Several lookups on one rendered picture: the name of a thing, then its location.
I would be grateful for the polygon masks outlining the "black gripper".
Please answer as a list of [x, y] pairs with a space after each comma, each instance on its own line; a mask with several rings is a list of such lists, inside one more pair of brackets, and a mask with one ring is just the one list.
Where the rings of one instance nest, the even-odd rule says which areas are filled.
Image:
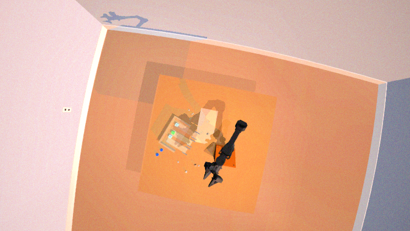
[[[216, 164], [216, 161], [214, 162], [214, 165]], [[208, 187], [213, 186], [216, 183], [222, 183], [223, 179], [219, 176], [219, 171], [222, 169], [222, 166], [219, 166], [216, 164], [215, 170], [212, 172], [212, 170], [205, 169], [205, 174], [204, 174], [204, 180], [211, 174], [213, 173], [212, 180], [210, 181]]]

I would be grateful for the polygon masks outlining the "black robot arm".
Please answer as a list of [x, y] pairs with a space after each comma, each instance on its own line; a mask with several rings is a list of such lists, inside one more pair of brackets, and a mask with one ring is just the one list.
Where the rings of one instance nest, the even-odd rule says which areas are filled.
[[[218, 156], [216, 158], [216, 164], [219, 166], [223, 166], [223, 164], [225, 163], [226, 159], [230, 159], [232, 152], [234, 151], [234, 146], [235, 146], [235, 142], [238, 138], [238, 135], [242, 132], [245, 131], [245, 129], [247, 128], [247, 123], [242, 121], [242, 120], [238, 120], [236, 125], [235, 125], [235, 132], [233, 133], [231, 139], [229, 140], [229, 142], [222, 147], [222, 149], [219, 151], [218, 154], [220, 154], [220, 156]], [[212, 170], [212, 172], [215, 170], [216, 168], [216, 164], [214, 165], [213, 163], [210, 162], [205, 162], [204, 167], [205, 169], [209, 169]]]

